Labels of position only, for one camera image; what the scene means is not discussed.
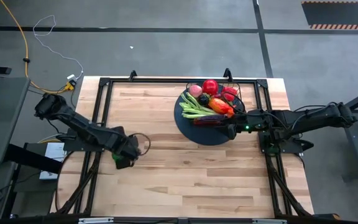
black cable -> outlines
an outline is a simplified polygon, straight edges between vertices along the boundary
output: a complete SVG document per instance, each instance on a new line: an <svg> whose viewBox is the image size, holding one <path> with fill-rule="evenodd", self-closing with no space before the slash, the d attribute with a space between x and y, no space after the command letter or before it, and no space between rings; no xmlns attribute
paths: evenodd
<svg viewBox="0 0 358 224"><path fill-rule="evenodd" d="M130 135L128 135L128 137L129 138L131 138L131 137L133 137L133 136L135 136L135 135L141 135L141 136L143 136L143 137L145 137L148 141L149 141L149 146L148 146L148 148L146 149L146 151L145 152L143 152L143 153L141 153L139 156L144 156L144 155L146 155L148 152L149 152L149 149L152 147L152 140L147 136L147 135L145 135L145 134L143 134L143 133L134 133L134 134L130 134Z"/></svg>
<svg viewBox="0 0 358 224"><path fill-rule="evenodd" d="M299 158L299 160L302 162L303 168L305 168L305 162L303 161L302 157L299 155L299 153L294 153L296 157Z"/></svg>
<svg viewBox="0 0 358 224"><path fill-rule="evenodd" d="M307 106L299 107L298 109L296 109L296 110L293 111L293 112L297 112L297 111L300 110L300 109L308 108L308 107L325 107L325 106L326 106L326 105L307 105Z"/></svg>
<svg viewBox="0 0 358 224"><path fill-rule="evenodd" d="M49 123L53 128L55 128L55 130L56 130L56 132L57 132L58 134L64 134L64 133L61 133L61 132L59 131L59 129L57 129L56 126L53 125L53 124L50 122L49 119L47 119L47 121L48 121L48 123Z"/></svg>
<svg viewBox="0 0 358 224"><path fill-rule="evenodd" d="M36 173L31 174L30 176L26 177L26 178L23 179L23 180L17 181L16 183L13 183L13 184L9 184L9 185L7 185L7 186L1 188L0 191L1 191L1 190L4 190L5 188L10 187L10 186L12 186L12 185L16 185L16 184L20 184L20 183L23 183L23 182L25 182L25 181L28 181L31 177L33 177L33 176L35 176L35 175L37 175L37 174L40 174L41 172L42 172L42 171L36 172Z"/></svg>
<svg viewBox="0 0 358 224"><path fill-rule="evenodd" d="M304 115L300 116L299 118L297 118L297 119L295 120L295 122L293 123L293 125L292 125L292 127L291 127L291 131L295 128L295 125L297 124L297 122L298 122L300 119L304 118L305 116L309 116L309 115L318 113L318 112L320 112L320 111L323 111L323 110L327 109L329 106L331 106L332 104L336 105L337 103L335 103L335 102L329 102L325 107L323 107L323 108L321 108L321 109L318 109L318 110L315 110L315 111L312 111L312 112L310 112L310 113L307 113L307 111L305 111L305 114L304 114Z"/></svg>
<svg viewBox="0 0 358 224"><path fill-rule="evenodd" d="M296 139L301 139L303 137L303 133L300 133L300 136L299 137L294 137Z"/></svg>
<svg viewBox="0 0 358 224"><path fill-rule="evenodd" d="M36 94L38 94L38 95L43 95L43 93L39 93L39 92L36 92L36 91L32 91L32 90L27 90L27 91L30 91L30 92L32 92L32 93L36 93Z"/></svg>
<svg viewBox="0 0 358 224"><path fill-rule="evenodd" d="M74 91L75 91L75 88L74 88L74 90L71 92L70 103L71 103L71 105L72 105L74 108L76 108L76 105L74 105L74 103L73 103Z"/></svg>
<svg viewBox="0 0 358 224"><path fill-rule="evenodd" d="M39 88L34 87L34 86L32 86L32 85L30 85L30 87L39 90ZM58 92L58 91L60 91L60 90L63 90L65 87L66 87L66 85L62 86L62 87L61 87L60 89L58 89L58 90L48 90L48 89L46 89L46 88L41 88L41 90L47 90L47 91L55 91L55 92Z"/></svg>
<svg viewBox="0 0 358 224"><path fill-rule="evenodd" d="M246 115L246 116L265 116L265 115L269 115L269 116L275 118L278 122L280 122L280 124L281 124L285 129L288 129L288 127L283 123L283 121L281 121L281 120L280 120L278 117L276 117L274 114L268 113L268 112L266 112L266 111L265 111L264 114L249 114L249 113L245 113L245 108L246 108L246 106L244 105L244 102L242 102L242 100L241 100L238 96L236 96L236 95L233 94L233 93L229 93L229 92L223 92L223 93L225 93L225 94L226 94L226 93L227 93L227 94L230 94L230 95L234 96L235 98L237 98L237 100L239 100L239 101L241 102L241 104L242 104L243 107L244 107L244 112L243 112L243 111L240 111L240 110L237 110L235 107L233 107L232 105L230 105L230 103L227 101L227 99L225 98L225 96L222 94L223 100L224 100L231 108L233 108L235 111L237 111L237 112L239 112L239 113L241 113L241 114L244 114L244 115Z"/></svg>
<svg viewBox="0 0 358 224"><path fill-rule="evenodd" d="M56 211L58 210L58 203L57 203L57 192L58 192L58 188L59 188L59 177L60 177L60 173L62 172L62 169L63 169L63 166L64 164L66 163L67 159L73 154L73 151L69 152L67 154L67 156L63 159L62 161L62 166L60 166L60 169L59 169L59 173L57 174L57 186L56 186L56 190L55 190L55 208L56 208Z"/></svg>

black plate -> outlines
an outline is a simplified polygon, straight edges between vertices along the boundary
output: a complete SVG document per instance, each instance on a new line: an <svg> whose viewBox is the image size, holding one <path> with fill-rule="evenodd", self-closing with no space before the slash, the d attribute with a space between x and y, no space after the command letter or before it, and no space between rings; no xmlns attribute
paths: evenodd
<svg viewBox="0 0 358 224"><path fill-rule="evenodd" d="M219 85L219 92L222 92L222 89L223 86ZM187 92L188 90L186 89L183 91L183 94L186 96ZM184 136L186 136L186 138L197 144L202 144L205 146L217 146L229 140L228 137L219 132L219 130L216 128L195 126L193 125L192 119L184 118L181 115L183 108L179 105L181 102L184 102L184 100L181 98L181 96L179 96L177 102L175 103L175 109L173 113L178 129ZM237 105L236 108L241 111L243 110L239 100L235 99L233 103Z"/></svg>

desk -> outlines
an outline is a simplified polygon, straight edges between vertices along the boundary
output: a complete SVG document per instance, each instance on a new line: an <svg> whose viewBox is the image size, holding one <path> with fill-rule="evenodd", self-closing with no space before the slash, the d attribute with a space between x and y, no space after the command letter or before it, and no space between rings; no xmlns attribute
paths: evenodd
<svg viewBox="0 0 358 224"><path fill-rule="evenodd" d="M91 119L100 77L84 77L76 112ZM219 146L189 141L176 127L173 106L185 83L115 83L107 127L124 126L152 140L148 154L132 168L116 170L104 152L92 216L122 217L273 217L264 156L257 134L242 133ZM289 109L284 81L268 79L274 109ZM256 108L254 88L241 84L247 110ZM287 185L313 213L305 172L299 158L283 154ZM80 179L84 153L75 152L63 166L59 205ZM82 205L86 203L86 190Z"/></svg>
<svg viewBox="0 0 358 224"><path fill-rule="evenodd" d="M61 162L9 144L29 83L28 78L0 78L0 163L12 161L58 173Z"/></svg>

red tomato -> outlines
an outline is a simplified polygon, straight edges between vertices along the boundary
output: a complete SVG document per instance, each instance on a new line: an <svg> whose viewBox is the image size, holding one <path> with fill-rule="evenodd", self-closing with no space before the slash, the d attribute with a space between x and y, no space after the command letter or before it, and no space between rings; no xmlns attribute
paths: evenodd
<svg viewBox="0 0 358 224"><path fill-rule="evenodd" d="M207 93L211 96L218 92L218 83L215 80L205 80L203 83L203 93Z"/></svg>
<svg viewBox="0 0 358 224"><path fill-rule="evenodd" d="M222 92L223 92L223 97L227 101L233 101L234 100L233 95L237 96L237 90L235 90L233 87L224 87Z"/></svg>

table leg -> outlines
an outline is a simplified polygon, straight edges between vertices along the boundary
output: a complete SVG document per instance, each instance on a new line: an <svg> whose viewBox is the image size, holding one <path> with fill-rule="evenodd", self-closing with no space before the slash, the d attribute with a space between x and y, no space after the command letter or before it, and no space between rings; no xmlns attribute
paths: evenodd
<svg viewBox="0 0 358 224"><path fill-rule="evenodd" d="M5 160L16 162L25 166L31 166L33 168L54 174L59 173L59 170L62 166L61 162L45 156L41 156L34 152L30 152L13 144L9 144L5 154Z"/></svg>

